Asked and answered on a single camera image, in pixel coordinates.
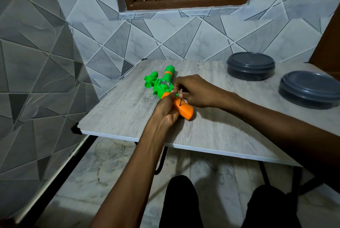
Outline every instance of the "table top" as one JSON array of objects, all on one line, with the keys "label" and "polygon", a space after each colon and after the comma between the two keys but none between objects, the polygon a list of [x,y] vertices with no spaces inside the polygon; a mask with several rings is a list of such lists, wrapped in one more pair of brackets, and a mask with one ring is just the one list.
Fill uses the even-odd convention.
[{"label": "table top", "polygon": [[[83,134],[138,141],[159,98],[152,88],[144,86],[144,76],[152,71],[162,76],[166,66],[173,65],[176,75],[199,74],[208,82],[241,97],[290,115],[340,136],[340,107],[313,110],[286,101],[278,93],[281,77],[290,71],[322,72],[309,63],[276,65],[274,76],[251,82],[231,77],[225,62],[157,61],[139,63],[78,124]],[[195,108],[193,121],[179,119],[166,138],[166,146],[221,154],[226,156],[299,165],[261,133],[237,117],[215,108]]]}]

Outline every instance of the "hand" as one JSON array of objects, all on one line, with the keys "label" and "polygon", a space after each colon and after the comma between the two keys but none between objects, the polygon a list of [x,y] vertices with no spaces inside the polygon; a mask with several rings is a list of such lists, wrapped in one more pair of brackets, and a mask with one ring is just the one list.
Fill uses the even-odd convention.
[{"label": "hand", "polygon": [[176,122],[178,116],[180,115],[178,110],[172,107],[172,101],[174,100],[175,96],[175,93],[171,93],[159,100],[155,110],[151,115],[151,118],[155,118],[162,127],[167,129]]},{"label": "hand", "polygon": [[175,80],[173,92],[179,93],[178,97],[185,99],[188,104],[201,108],[219,108],[220,99],[225,99],[234,94],[207,82],[197,74],[178,77]]}]

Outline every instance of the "green toy gun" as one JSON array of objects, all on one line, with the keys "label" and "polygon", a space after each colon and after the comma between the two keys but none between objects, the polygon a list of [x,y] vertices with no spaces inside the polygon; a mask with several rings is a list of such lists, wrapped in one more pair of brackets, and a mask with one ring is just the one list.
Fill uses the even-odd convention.
[{"label": "green toy gun", "polygon": [[[157,95],[159,99],[169,95],[173,89],[173,84],[171,83],[171,78],[175,73],[175,68],[171,65],[165,68],[163,78],[157,78],[158,72],[153,71],[151,75],[145,76],[145,87],[151,88],[153,86],[153,95]],[[190,120],[193,116],[193,107],[189,105],[187,102],[182,101],[178,98],[178,94],[176,94],[176,98],[172,101],[173,107],[175,107],[181,116]]]}]

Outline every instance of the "floor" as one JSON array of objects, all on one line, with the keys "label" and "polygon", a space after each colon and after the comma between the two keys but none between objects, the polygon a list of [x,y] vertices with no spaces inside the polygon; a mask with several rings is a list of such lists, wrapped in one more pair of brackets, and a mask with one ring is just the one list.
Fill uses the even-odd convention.
[{"label": "floor", "polygon": [[[128,162],[135,144],[98,138],[36,223],[39,228],[88,227]],[[292,169],[265,163],[270,183],[289,192]],[[169,148],[161,173],[154,177],[141,227],[158,227],[167,184],[183,174],[199,196],[205,227],[240,227],[247,203],[264,184],[257,161]],[[340,227],[340,205],[316,191],[299,198],[303,228]]]}]

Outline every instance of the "gray container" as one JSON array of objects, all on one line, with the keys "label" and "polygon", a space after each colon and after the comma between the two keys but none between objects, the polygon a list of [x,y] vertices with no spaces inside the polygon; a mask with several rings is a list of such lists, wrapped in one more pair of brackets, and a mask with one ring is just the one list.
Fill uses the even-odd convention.
[{"label": "gray container", "polygon": [[229,75],[247,81],[260,81],[274,74],[275,61],[268,55],[256,52],[238,52],[227,60]]},{"label": "gray container", "polygon": [[339,105],[340,82],[326,74],[292,71],[281,78],[279,93],[299,106],[330,109]]}]

